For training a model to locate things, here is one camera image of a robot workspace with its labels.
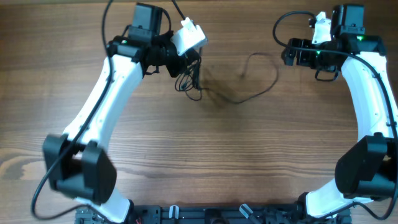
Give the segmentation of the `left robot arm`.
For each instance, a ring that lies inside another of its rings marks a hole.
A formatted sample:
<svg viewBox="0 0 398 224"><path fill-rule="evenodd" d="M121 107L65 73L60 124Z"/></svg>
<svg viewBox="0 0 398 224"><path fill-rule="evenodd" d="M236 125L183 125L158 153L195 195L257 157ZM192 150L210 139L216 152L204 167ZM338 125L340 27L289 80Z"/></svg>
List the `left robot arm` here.
<svg viewBox="0 0 398 224"><path fill-rule="evenodd" d="M132 223L134 204L115 187L117 172L107 150L114 127L148 68L165 67L171 77L196 71L203 29L184 17L178 31L161 33L161 7L137 3L134 18L121 35L104 41L101 75L76 118L42 146L46 174L42 182L74 198L106 223Z"/></svg>

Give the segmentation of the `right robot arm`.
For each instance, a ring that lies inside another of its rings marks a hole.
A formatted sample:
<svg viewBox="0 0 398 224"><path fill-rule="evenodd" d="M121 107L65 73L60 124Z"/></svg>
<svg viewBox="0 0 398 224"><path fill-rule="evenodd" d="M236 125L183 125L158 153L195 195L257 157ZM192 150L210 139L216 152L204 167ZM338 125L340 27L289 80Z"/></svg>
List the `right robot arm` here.
<svg viewBox="0 0 398 224"><path fill-rule="evenodd" d="M311 39L292 38L282 60L343 77L358 125L358 142L337 162L334 178L302 195L302 219L310 223L341 217L352 207L389 200L385 220L397 202L397 105L387 76L386 48L366 35L364 6L342 4L332 17L310 13Z"/></svg>

